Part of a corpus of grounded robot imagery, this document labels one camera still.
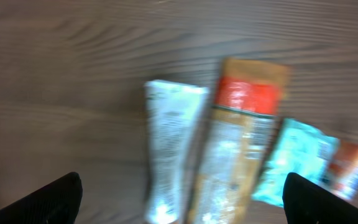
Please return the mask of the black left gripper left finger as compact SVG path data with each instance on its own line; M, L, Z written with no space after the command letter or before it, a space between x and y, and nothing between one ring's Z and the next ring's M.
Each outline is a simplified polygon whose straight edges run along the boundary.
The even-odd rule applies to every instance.
M82 196L79 174L69 172L0 209L0 224L74 224Z

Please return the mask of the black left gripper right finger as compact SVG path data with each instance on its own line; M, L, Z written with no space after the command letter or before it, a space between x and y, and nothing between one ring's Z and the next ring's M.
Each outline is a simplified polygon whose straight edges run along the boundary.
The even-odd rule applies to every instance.
M291 172L283 187L288 224L358 224L358 208Z

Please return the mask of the teal snack packet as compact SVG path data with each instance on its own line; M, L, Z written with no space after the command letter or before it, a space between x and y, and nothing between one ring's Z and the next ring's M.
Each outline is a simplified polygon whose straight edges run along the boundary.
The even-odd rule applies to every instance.
M320 184L338 145L338 138L328 136L314 126L285 118L252 200L283 207L283 188L290 172Z

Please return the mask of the orange pasta packet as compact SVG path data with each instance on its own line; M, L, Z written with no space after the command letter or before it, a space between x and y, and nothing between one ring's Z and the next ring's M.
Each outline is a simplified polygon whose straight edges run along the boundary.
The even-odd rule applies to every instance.
M285 65L225 59L187 223L244 219L289 76Z

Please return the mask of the red white small packet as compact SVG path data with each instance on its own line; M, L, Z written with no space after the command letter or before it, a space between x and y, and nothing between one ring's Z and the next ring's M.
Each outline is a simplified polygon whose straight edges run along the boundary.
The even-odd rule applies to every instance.
M358 192L358 144L340 140L321 185L344 200L352 200Z

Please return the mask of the white tube gold cap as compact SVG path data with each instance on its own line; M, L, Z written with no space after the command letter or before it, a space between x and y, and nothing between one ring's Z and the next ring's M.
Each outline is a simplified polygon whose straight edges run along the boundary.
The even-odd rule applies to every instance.
M145 84L152 182L147 223L179 220L183 166L209 89L153 80Z

